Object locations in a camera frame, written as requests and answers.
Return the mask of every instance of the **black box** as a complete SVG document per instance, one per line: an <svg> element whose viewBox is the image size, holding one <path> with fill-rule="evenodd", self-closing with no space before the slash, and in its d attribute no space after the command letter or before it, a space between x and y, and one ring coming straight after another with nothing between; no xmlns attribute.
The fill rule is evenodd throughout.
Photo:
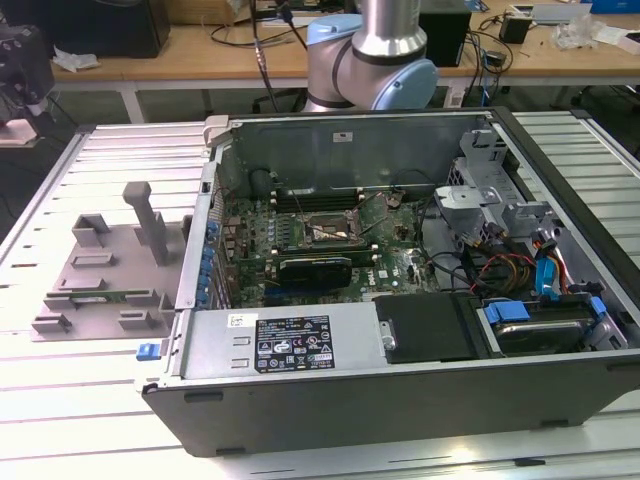
<svg viewBox="0 0 640 480"><path fill-rule="evenodd" d="M157 57L169 38L164 0L0 0L10 25L35 25L69 53L100 57Z"/></svg>
<svg viewBox="0 0 640 480"><path fill-rule="evenodd" d="M420 27L427 33L427 58L436 67L460 64L470 20L464 0L422 2Z"/></svg>
<svg viewBox="0 0 640 480"><path fill-rule="evenodd" d="M522 44L527 37L532 18L505 15L500 28L500 40L504 43Z"/></svg>

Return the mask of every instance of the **aluminum extrusion table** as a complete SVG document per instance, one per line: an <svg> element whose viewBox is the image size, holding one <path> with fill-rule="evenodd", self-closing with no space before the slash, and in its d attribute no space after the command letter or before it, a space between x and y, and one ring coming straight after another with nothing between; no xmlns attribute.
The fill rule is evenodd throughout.
<svg viewBox="0 0 640 480"><path fill-rule="evenodd" d="M516 117L638 263L640 173L632 157L591 120ZM30 321L73 247L79 213L134 223L120 196L131 180L151 183L151 204L165 221L192 211L208 159L202 126L103 126L77 135L0 248L0 478L640 478L640 392L582 427L200 459L136 392L136 379L157 368L136 362L140 340L31 343ZM514 461L522 458L536 462Z"/></svg>

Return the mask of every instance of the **plastic bag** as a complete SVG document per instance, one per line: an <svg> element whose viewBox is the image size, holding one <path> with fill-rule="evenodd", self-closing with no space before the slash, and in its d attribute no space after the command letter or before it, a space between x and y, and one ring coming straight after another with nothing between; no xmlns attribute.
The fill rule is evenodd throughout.
<svg viewBox="0 0 640 480"><path fill-rule="evenodd" d="M597 47L593 37L600 29L606 27L604 22L594 21L591 15L576 17L568 25L558 25L551 32L551 41L560 49L580 47Z"/></svg>

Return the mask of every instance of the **table leg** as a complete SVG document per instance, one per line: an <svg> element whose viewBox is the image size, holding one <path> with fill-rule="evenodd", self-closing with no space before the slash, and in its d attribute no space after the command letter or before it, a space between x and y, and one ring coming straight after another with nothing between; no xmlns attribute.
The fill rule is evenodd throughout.
<svg viewBox="0 0 640 480"><path fill-rule="evenodd" d="M147 123L144 112L142 111L142 105L138 99L138 91L134 84L124 83L118 90L122 95L122 101L129 114L129 121L131 123Z"/></svg>
<svg viewBox="0 0 640 480"><path fill-rule="evenodd" d="M211 92L209 90L200 90L202 95L202 103L204 104L205 118L213 115L213 102L211 101Z"/></svg>
<svg viewBox="0 0 640 480"><path fill-rule="evenodd" d="M444 108L461 108L464 93L468 82L462 78L454 78L447 87L447 96L444 99Z"/></svg>

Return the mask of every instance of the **workbench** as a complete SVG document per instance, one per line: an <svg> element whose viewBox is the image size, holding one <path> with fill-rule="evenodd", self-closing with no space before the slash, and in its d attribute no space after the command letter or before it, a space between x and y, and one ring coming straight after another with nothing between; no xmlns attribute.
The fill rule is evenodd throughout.
<svg viewBox="0 0 640 480"><path fill-rule="evenodd" d="M638 263L640 172L632 157L593 120L569 112L516 118ZM143 341L32 343L30 322L75 244L71 227L79 214L135 224L121 197L129 181L150 182L151 205L165 222L193 211L210 153L202 129L202 123L147 124L77 134L0 246L0 478L640 474L640 391L581 427L202 459L182 449L136 391L158 369L136 362ZM525 182L544 198L533 180Z"/></svg>
<svg viewBox="0 0 640 480"><path fill-rule="evenodd" d="M508 0L487 0L491 10L472 16L475 29L485 18L502 13ZM596 15L609 26L640 28L640 15ZM169 41L155 59L101 58L102 66L79 73L65 72L54 65L56 90L117 91L132 123L144 123L144 109L138 92L146 90L213 90L264 88L251 48L234 48L213 43L207 26L173 26ZM282 32L280 27L262 27L265 38ZM487 33L498 34L499 25ZM552 27L532 29L523 45L513 45L512 67L500 79L503 86L636 85L640 83L640 58L613 45L596 49L560 51L551 43ZM230 29L232 42L252 40L248 26ZM274 88L305 88L307 58L293 41L266 48L269 76ZM501 49L483 38L486 48ZM457 68L441 68L438 85L449 88L446 106L459 106L476 68L473 47L467 45Z"/></svg>

